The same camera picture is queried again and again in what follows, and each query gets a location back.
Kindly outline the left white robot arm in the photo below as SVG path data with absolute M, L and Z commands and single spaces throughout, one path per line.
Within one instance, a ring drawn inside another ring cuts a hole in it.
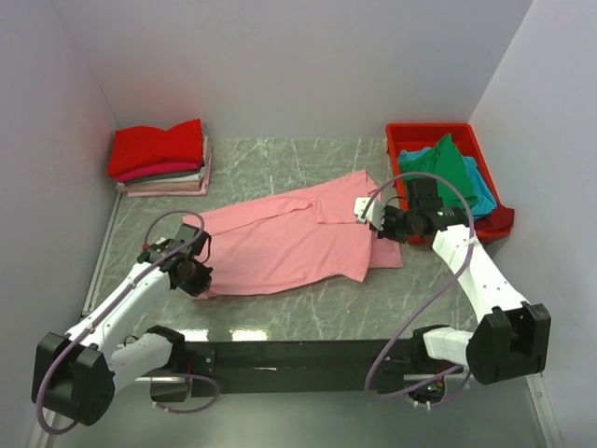
M 104 302 L 64 334 L 47 333 L 35 350 L 31 398 L 47 432 L 46 410 L 91 426 L 125 386 L 152 371 L 191 379 L 182 333 L 150 328 L 126 344 L 133 324 L 168 291 L 190 297 L 206 292 L 211 268 L 197 259 L 211 236 L 204 225 L 183 224 L 175 237 L 145 245 L 132 269 Z

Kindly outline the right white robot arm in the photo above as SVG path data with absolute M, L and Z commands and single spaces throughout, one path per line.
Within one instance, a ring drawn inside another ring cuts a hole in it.
M 446 206 L 438 194 L 441 178 L 419 173 L 407 183 L 406 209 L 379 201 L 380 193 L 358 198 L 354 214 L 378 237 L 405 243 L 430 236 L 433 251 L 466 294 L 477 319 L 468 332 L 439 325 L 417 329 L 410 338 L 410 364 L 430 372 L 441 361 L 465 368 L 481 384 L 542 372 L 547 364 L 551 316 L 517 291 L 477 237 L 468 205 Z

